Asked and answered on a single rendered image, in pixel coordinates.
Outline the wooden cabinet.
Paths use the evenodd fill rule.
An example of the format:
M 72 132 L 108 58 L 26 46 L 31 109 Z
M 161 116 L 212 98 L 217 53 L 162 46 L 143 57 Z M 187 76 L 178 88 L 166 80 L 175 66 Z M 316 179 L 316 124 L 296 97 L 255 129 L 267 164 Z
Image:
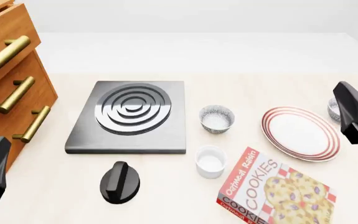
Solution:
M 22 3 L 0 0 L 0 137 L 11 166 L 58 98 L 36 52 L 39 35 Z

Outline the patterned black white bowl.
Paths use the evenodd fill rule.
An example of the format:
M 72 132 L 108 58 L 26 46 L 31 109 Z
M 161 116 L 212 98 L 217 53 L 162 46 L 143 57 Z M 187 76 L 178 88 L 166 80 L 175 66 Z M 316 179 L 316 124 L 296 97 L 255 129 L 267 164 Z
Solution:
M 220 105 L 205 106 L 199 111 L 202 127 L 211 134 L 222 134 L 228 131 L 235 122 L 234 113 Z
M 331 98 L 328 101 L 327 112 L 328 112 L 329 116 L 331 117 L 331 119 L 333 119 L 335 122 L 337 122 L 337 123 L 341 122 L 340 110 L 339 110 L 339 106 L 338 106 L 338 103 L 335 98 Z

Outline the round black stove knob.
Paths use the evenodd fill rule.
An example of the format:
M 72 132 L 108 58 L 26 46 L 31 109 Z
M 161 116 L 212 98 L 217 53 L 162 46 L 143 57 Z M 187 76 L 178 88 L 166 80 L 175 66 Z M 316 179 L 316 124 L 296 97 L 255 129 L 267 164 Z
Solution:
M 119 205 L 133 199 L 140 188 L 136 169 L 126 162 L 115 162 L 100 181 L 100 193 L 108 203 Z

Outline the small white ramekin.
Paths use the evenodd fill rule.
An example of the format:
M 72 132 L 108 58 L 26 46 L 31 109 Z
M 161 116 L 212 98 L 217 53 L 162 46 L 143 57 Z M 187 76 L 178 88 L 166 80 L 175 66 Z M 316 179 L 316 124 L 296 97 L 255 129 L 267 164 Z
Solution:
M 217 179 L 225 170 L 227 155 L 219 147 L 205 145 L 195 155 L 195 166 L 198 174 L 205 179 Z

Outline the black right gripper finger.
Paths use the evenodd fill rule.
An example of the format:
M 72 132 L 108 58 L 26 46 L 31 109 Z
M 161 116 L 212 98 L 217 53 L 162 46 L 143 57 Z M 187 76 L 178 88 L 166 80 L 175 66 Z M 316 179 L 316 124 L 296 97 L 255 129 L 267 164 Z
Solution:
M 341 115 L 341 131 L 358 131 L 358 91 L 348 82 L 339 82 L 333 93 Z

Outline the oatmeal raisin cookies box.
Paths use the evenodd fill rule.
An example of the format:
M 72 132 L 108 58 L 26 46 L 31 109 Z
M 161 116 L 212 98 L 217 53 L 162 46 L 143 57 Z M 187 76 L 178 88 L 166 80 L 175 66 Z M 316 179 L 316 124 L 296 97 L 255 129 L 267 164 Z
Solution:
M 246 148 L 217 203 L 247 224 L 332 224 L 333 188 Z

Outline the flat black stove plate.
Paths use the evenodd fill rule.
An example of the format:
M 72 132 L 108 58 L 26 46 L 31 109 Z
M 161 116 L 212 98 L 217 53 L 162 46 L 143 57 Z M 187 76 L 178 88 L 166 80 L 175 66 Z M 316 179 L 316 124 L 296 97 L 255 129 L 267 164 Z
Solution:
M 65 152 L 185 154 L 184 82 L 96 82 Z

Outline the white plate with red rings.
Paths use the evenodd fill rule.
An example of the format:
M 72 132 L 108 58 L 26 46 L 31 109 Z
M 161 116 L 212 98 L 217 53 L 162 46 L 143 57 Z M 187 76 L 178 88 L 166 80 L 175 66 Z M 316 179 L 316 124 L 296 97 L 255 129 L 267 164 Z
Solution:
M 270 143 L 294 158 L 327 162 L 339 156 L 341 140 L 325 119 L 294 106 L 277 106 L 261 117 L 261 130 Z

